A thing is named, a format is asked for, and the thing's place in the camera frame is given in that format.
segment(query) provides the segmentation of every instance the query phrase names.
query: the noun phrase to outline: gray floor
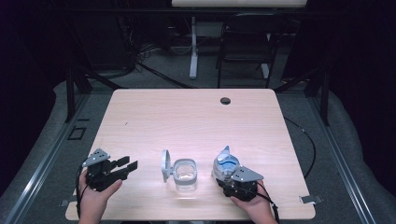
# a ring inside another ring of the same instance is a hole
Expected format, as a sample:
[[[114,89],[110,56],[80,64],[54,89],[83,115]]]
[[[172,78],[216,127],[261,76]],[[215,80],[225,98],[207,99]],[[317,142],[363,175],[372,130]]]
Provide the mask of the gray floor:
[[[271,82],[272,89],[282,84],[280,76],[290,46],[290,42],[285,43],[277,57],[274,78]],[[198,78],[195,80],[189,79],[190,53],[176,54],[173,51],[152,50],[143,63],[194,87],[216,88],[217,49],[203,43],[199,50]],[[232,66],[225,70],[228,71],[226,76],[229,77],[238,74]],[[260,70],[254,69],[254,66],[238,71],[246,72],[242,77],[262,75]],[[131,89],[176,88],[175,85],[142,70],[139,66],[131,74],[111,80]],[[69,199],[74,191],[78,165],[88,156],[112,93],[108,87],[98,81],[91,80],[91,83],[92,94],[79,95],[77,92],[79,110],[69,124],[64,124],[67,111],[65,84],[62,83],[55,88],[57,102],[49,121],[25,164],[0,200],[1,223],[72,223],[64,217],[65,207],[59,206],[59,203],[63,199]],[[262,88],[263,82],[257,79],[229,79],[223,84],[222,88]],[[331,94],[329,105],[331,126],[324,127],[318,118],[317,100],[305,98],[302,93],[303,87],[304,83],[301,83],[288,92],[278,94],[277,98],[284,116],[303,127],[315,142],[317,159],[311,174],[306,179],[306,184],[310,193],[320,195],[324,202],[315,206],[317,215],[312,220],[281,222],[396,223],[396,199],[375,181],[373,174],[364,164],[359,137],[341,102]],[[299,128],[288,121],[285,122],[305,173],[312,162],[312,145]],[[74,127],[86,130],[80,140],[68,140]],[[343,162],[339,161],[337,153],[334,153],[337,149],[341,151],[341,159],[345,160],[347,167],[342,165]],[[42,167],[48,168],[48,172],[38,173],[37,170]],[[352,179],[346,179],[349,173]],[[33,185],[36,186],[35,189],[29,189],[29,181],[35,177],[43,182]]]

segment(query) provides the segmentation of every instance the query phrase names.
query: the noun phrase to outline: hand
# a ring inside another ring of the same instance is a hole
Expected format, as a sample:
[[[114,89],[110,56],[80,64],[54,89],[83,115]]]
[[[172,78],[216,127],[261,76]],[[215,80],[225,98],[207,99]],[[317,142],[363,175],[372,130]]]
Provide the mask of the hand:
[[[258,180],[257,182],[263,185],[262,180]],[[257,186],[257,191],[260,194],[268,197],[268,194],[260,185]],[[250,219],[256,224],[276,223],[271,213],[270,203],[258,195],[256,195],[256,197],[250,202],[243,202],[234,196],[231,197],[231,201],[233,201],[236,206],[243,209],[249,215]]]
[[[117,180],[112,185],[110,185],[107,189],[102,192],[95,191],[90,187],[87,187],[86,183],[86,174],[87,170],[82,172],[79,176],[79,190],[78,193],[82,198],[80,202],[80,219],[79,223],[83,224],[91,224],[91,223],[99,223],[103,213],[105,212],[107,206],[107,200],[113,195],[122,185],[121,180]]]

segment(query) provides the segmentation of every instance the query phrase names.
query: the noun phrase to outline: wooden table top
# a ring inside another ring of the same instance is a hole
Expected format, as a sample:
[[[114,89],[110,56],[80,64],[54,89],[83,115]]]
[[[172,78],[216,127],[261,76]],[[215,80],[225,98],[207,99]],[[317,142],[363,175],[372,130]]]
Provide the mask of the wooden table top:
[[[305,7],[306,0],[172,0],[173,7]]]
[[[224,97],[228,105],[220,102]],[[264,176],[281,219],[315,216],[312,204],[300,202],[309,192],[273,91],[169,89],[114,91],[91,153],[101,148],[111,161],[130,156],[139,165],[109,199],[103,220],[248,219],[211,177],[226,146],[241,165]],[[172,163],[195,160],[194,192],[177,191],[172,176],[163,182],[164,149]],[[78,219],[76,203],[65,215]]]

